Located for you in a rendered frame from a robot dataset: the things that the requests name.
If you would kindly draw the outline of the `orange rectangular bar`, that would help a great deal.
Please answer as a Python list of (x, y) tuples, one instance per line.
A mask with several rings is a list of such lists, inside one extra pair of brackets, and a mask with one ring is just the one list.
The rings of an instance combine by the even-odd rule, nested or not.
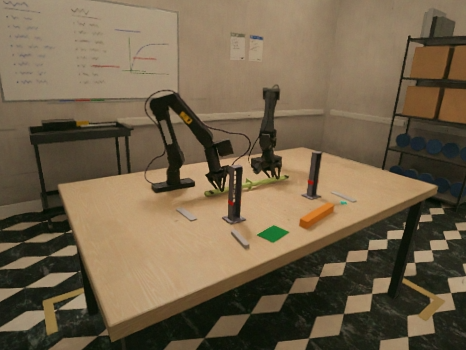
[(321, 207), (315, 209), (314, 211), (300, 218), (299, 226), (307, 229), (313, 224), (315, 224), (316, 222), (318, 222), (319, 220), (323, 219), (324, 217), (332, 213), (333, 211), (334, 211), (334, 204), (327, 202)]

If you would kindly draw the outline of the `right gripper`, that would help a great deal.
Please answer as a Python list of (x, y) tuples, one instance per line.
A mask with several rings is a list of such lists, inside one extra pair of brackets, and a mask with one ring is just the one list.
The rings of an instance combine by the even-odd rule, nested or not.
[[(227, 167), (230, 167), (230, 166), (225, 165), (221, 167), (219, 157), (210, 159), (209, 161), (207, 161), (207, 164), (208, 164), (209, 172), (205, 174), (205, 176), (208, 178), (208, 181), (211, 183), (211, 185), (215, 189), (217, 189), (216, 187), (217, 185), (220, 191), (223, 192), (226, 178), (227, 178), (226, 170), (227, 170)], [(219, 170), (214, 170), (214, 169), (219, 169)], [(215, 171), (217, 172), (215, 173)], [(222, 184), (222, 178), (223, 178), (223, 184)], [(215, 181), (216, 185), (214, 184), (213, 181)]]

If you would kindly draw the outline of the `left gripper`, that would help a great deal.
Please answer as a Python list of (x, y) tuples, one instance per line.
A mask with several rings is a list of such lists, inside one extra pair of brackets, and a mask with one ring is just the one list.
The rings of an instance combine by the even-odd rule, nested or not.
[[(262, 171), (267, 175), (268, 178), (274, 177), (275, 175), (276, 179), (278, 180), (280, 178), (280, 172), (282, 168), (282, 164), (279, 164), (279, 161), (281, 161), (281, 158), (275, 159), (273, 150), (270, 150), (269, 152), (265, 151), (265, 153), (262, 152), (262, 154), (263, 154), (264, 161), (256, 162), (254, 167), (256, 169), (258, 169), (259, 166), (264, 167), (265, 169), (262, 169)], [(275, 160), (272, 160), (272, 159), (275, 159)], [(271, 161), (273, 161), (273, 163), (271, 163)], [(278, 168), (278, 174), (276, 174), (275, 168)], [(271, 171), (271, 177), (267, 171)]]

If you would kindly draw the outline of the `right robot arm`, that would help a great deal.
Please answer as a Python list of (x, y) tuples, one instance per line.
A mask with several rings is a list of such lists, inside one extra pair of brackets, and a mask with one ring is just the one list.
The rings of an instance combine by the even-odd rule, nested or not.
[(151, 187), (154, 190), (162, 190), (195, 184), (195, 181), (191, 178), (180, 179), (180, 168), (185, 162), (185, 157), (177, 142), (172, 126), (169, 113), (170, 108), (183, 120), (183, 122), (196, 136), (196, 139), (204, 146), (204, 152), (207, 161), (219, 157), (220, 155), (223, 157), (234, 154), (230, 139), (227, 138), (213, 142), (212, 132), (200, 122), (200, 120), (193, 114), (193, 112), (180, 98), (175, 96), (175, 93), (152, 99), (149, 103), (149, 107), (153, 115), (155, 115), (156, 121), (158, 122), (166, 146), (168, 155), (167, 159), (170, 165), (166, 170), (168, 181), (166, 180), (164, 182), (152, 183)]

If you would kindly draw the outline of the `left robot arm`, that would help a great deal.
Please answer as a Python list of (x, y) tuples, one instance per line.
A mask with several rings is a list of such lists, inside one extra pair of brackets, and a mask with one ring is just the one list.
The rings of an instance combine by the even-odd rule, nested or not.
[[(271, 90), (272, 90), (272, 92), (271, 92)], [(267, 92), (267, 91), (270, 91), (270, 92)], [(265, 94), (266, 94), (266, 96), (265, 96)], [(265, 99), (265, 97), (266, 97), (266, 99)], [(264, 116), (263, 116), (263, 119), (262, 119), (262, 122), (261, 122), (261, 128), (260, 128), (260, 131), (259, 131), (259, 135), (263, 130), (265, 130), (265, 127), (266, 127), (266, 130), (263, 131), (262, 134), (259, 136), (259, 140), (262, 138), (262, 140), (259, 141), (259, 144), (260, 144), (262, 152), (264, 152), (264, 153), (265, 153), (265, 151), (269, 152), (270, 150), (273, 150), (273, 148), (275, 148), (275, 146), (276, 146), (276, 138), (275, 137), (276, 137), (276, 131), (277, 130), (274, 129), (274, 121), (273, 121), (274, 120), (274, 113), (273, 112), (275, 111), (275, 107), (276, 107), (276, 104), (277, 104), (277, 99), (276, 99), (277, 97), (278, 97), (278, 101), (279, 101), (280, 88), (274, 88), (274, 89), (269, 89), (268, 88), (267, 89), (267, 88), (263, 87), (263, 100), (265, 100), (265, 110), (264, 110)], [(268, 121), (268, 123), (267, 123), (267, 121)], [(266, 124), (267, 124), (267, 126), (266, 126)], [(273, 135), (273, 131), (274, 131), (274, 135)], [(270, 140), (269, 140), (269, 138), (270, 138)], [(274, 141), (274, 138), (275, 138), (275, 141)], [(274, 144), (274, 146), (273, 146), (273, 144)], [(261, 157), (251, 158), (251, 160), (254, 161), (254, 162), (264, 161), (263, 154), (262, 154)]]

